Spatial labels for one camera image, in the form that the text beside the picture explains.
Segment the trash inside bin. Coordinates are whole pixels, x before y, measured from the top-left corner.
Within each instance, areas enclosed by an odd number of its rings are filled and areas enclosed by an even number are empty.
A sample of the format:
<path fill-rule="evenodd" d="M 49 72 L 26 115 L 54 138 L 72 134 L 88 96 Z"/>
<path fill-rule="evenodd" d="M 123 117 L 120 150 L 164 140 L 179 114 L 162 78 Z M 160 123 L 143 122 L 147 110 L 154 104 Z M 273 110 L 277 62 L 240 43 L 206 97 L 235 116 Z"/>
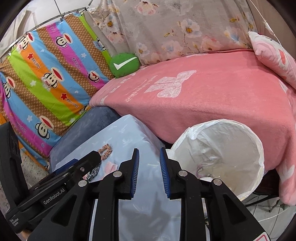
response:
<path fill-rule="evenodd" d="M 212 166 L 201 166 L 197 169 L 196 175 L 198 179 L 211 182 L 214 179 Z"/>

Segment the white bag-lined trash bin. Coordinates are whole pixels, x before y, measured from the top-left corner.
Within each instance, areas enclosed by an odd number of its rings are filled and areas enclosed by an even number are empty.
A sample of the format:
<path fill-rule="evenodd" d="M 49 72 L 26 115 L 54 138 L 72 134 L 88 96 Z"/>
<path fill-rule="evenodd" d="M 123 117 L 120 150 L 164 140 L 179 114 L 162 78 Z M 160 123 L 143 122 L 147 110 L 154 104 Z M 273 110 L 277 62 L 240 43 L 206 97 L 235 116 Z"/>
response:
<path fill-rule="evenodd" d="M 254 192 L 264 175 L 260 138 L 234 120 L 211 120 L 189 127 L 166 152 L 196 177 L 199 167 L 212 166 L 214 179 L 221 179 L 241 201 Z"/>

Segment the black white hair scrunchie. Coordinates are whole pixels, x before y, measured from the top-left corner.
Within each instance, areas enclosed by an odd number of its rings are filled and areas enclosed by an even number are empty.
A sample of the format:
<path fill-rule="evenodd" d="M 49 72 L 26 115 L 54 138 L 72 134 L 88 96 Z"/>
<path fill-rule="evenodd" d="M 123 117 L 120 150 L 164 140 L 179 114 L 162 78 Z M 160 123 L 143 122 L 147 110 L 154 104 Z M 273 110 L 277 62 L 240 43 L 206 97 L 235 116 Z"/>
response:
<path fill-rule="evenodd" d="M 99 169 L 100 169 L 100 164 L 98 164 L 93 170 L 91 170 L 85 176 L 83 176 L 83 179 L 90 182 L 98 175 Z"/>

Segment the brown hair scrunchie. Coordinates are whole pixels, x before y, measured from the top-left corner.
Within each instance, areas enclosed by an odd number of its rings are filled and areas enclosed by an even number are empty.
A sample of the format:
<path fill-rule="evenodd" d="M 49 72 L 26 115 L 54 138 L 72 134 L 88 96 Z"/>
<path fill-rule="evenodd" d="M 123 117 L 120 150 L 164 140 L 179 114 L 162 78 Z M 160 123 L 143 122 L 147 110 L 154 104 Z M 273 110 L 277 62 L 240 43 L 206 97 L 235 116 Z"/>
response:
<path fill-rule="evenodd" d="M 107 159 L 112 153 L 112 147 L 109 144 L 105 144 L 98 150 L 98 153 L 100 154 L 101 160 L 103 161 Z"/>

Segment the light blue patterned pillow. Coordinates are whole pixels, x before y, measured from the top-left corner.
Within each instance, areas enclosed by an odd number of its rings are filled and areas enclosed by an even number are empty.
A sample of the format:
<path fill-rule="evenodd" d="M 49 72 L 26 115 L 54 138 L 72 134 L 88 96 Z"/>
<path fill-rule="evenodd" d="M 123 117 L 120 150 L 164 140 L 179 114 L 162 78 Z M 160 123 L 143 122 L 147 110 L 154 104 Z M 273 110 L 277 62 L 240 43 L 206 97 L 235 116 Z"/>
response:
<path fill-rule="evenodd" d="M 112 153 L 102 162 L 95 181 L 105 176 L 108 161 L 119 166 L 132 157 L 135 148 L 139 150 L 134 198 L 119 202 L 119 239 L 179 240 L 181 203 L 167 198 L 159 165 L 159 151 L 164 144 L 134 116 L 125 115 L 93 135 L 60 161 L 55 170 L 105 144 L 112 147 Z"/>

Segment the dark blue velvet cushion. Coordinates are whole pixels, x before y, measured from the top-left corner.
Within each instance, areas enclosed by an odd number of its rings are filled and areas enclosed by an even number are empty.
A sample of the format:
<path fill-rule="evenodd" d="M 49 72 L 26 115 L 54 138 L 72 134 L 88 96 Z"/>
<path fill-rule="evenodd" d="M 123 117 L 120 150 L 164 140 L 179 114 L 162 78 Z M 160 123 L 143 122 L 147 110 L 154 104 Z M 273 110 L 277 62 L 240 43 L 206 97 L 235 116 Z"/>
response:
<path fill-rule="evenodd" d="M 50 172 L 53 172 L 56 165 L 77 147 L 119 118 L 121 116 L 107 106 L 96 106 L 89 109 L 51 149 Z"/>

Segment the pink bed blanket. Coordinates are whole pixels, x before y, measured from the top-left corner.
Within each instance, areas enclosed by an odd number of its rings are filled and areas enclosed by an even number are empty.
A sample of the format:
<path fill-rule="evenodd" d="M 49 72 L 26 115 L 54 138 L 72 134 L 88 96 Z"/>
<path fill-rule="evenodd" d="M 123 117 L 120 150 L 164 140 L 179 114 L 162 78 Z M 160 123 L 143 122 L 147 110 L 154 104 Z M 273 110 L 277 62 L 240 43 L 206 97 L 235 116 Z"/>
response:
<path fill-rule="evenodd" d="M 250 50 L 145 66 L 109 81 L 89 103 L 135 116 L 167 143 L 206 121 L 243 123 L 262 141 L 266 171 L 280 176 L 281 201 L 295 205 L 295 90 Z"/>

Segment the colourful monkey striped pillow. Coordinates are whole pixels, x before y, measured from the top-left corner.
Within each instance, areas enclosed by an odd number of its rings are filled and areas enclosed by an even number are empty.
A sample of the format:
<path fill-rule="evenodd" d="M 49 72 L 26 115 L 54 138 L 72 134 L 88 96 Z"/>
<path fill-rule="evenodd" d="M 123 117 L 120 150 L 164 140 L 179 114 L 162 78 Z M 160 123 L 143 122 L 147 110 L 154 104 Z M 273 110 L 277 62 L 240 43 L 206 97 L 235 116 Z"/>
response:
<path fill-rule="evenodd" d="M 51 149 L 113 75 L 109 55 L 81 14 L 28 32 L 1 64 L 1 123 L 44 169 Z"/>

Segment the green checkmark cushion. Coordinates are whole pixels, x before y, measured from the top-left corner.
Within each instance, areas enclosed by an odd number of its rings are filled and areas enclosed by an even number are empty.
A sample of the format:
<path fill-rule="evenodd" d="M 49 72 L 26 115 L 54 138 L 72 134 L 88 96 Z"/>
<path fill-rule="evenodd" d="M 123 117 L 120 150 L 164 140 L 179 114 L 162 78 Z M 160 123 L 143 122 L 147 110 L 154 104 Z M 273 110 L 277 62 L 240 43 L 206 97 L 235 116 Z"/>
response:
<path fill-rule="evenodd" d="M 121 53 L 111 58 L 109 68 L 115 78 L 120 78 L 138 71 L 140 61 L 135 54 Z"/>

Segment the floral grey quilt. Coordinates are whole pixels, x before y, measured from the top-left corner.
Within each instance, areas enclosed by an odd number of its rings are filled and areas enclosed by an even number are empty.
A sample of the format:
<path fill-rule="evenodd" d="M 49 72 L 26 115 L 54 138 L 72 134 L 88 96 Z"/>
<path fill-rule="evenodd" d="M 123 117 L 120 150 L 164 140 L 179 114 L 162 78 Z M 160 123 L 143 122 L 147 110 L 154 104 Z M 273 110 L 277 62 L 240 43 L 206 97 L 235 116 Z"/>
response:
<path fill-rule="evenodd" d="M 249 49 L 257 30 L 247 1 L 100 1 L 84 15 L 111 56 L 133 53 L 142 65 Z"/>

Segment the pink floral pillow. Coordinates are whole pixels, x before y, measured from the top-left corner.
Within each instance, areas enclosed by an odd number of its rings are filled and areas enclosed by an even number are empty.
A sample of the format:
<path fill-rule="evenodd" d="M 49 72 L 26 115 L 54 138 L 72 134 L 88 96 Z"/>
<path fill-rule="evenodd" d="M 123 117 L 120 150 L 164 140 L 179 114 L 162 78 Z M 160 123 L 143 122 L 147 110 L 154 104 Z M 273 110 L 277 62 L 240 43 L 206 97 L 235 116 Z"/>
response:
<path fill-rule="evenodd" d="M 257 59 L 295 89 L 295 59 L 273 39 L 248 32 Z"/>

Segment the metal bed rail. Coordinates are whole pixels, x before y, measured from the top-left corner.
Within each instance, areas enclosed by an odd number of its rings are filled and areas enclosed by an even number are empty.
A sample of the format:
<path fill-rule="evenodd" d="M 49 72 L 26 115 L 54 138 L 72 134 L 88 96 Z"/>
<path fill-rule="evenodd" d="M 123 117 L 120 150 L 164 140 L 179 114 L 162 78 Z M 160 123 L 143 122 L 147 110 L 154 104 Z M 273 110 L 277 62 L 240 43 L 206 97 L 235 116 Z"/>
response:
<path fill-rule="evenodd" d="M 1 57 L 5 58 L 27 33 L 62 20 L 72 13 L 81 13 L 88 8 L 86 1 L 30 1 L 4 33 L 1 39 Z"/>

